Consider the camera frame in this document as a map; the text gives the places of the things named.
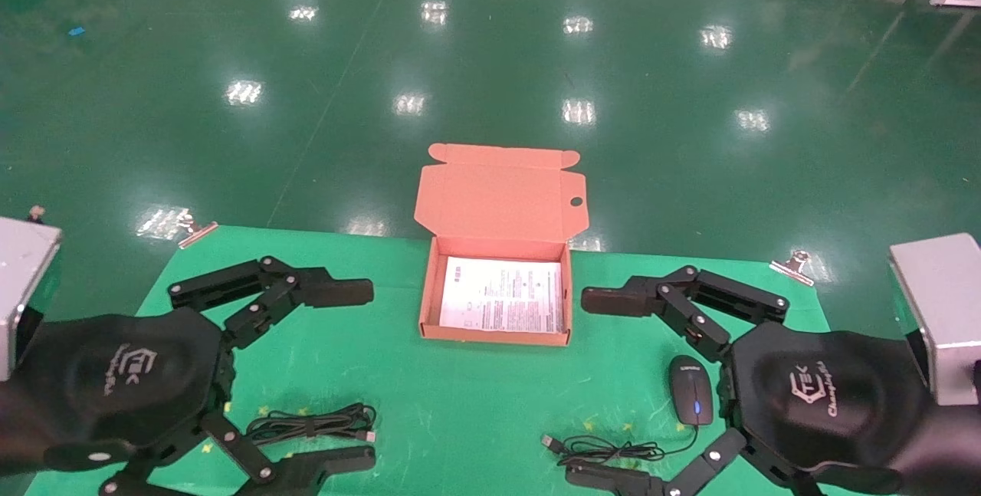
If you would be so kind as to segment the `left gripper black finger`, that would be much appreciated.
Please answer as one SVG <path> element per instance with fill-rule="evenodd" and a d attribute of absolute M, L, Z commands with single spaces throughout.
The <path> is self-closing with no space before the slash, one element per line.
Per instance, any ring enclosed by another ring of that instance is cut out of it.
<path fill-rule="evenodd" d="M 263 256 L 169 286 L 169 300 L 178 310 L 204 312 L 249 298 L 249 303 L 225 319 L 223 342 L 245 349 L 301 305 L 312 308 L 350 307 L 374 300 L 367 278 L 339 280 L 323 267 L 294 267 Z"/>

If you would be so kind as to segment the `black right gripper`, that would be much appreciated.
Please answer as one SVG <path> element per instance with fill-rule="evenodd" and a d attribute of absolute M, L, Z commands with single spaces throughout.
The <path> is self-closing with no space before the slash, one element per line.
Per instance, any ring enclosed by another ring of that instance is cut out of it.
<path fill-rule="evenodd" d="M 720 413 L 733 428 L 671 481 L 613 465 L 674 454 L 656 442 L 568 437 L 571 485 L 613 495 L 697 495 L 743 455 L 799 495 L 819 485 L 873 495 L 980 492 L 978 405 L 938 404 L 904 342 L 789 329 L 782 325 L 787 298 L 693 265 L 663 277 L 631 276 L 622 287 L 585 287 L 579 302 L 589 314 L 657 317 L 707 361 L 722 360 Z M 731 346 L 704 308 L 758 326 Z"/>

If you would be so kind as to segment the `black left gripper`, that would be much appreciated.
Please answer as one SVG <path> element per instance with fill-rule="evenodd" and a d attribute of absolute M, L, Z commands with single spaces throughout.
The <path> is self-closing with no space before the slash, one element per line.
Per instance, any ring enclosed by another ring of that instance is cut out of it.
<path fill-rule="evenodd" d="M 375 467 L 369 445 L 271 461 L 220 412 L 234 377 L 223 332 L 191 310 L 46 322 L 1 385 L 2 474 L 122 462 L 102 495 L 181 495 L 151 475 L 207 438 L 245 474 L 236 495 L 317 495 Z"/>

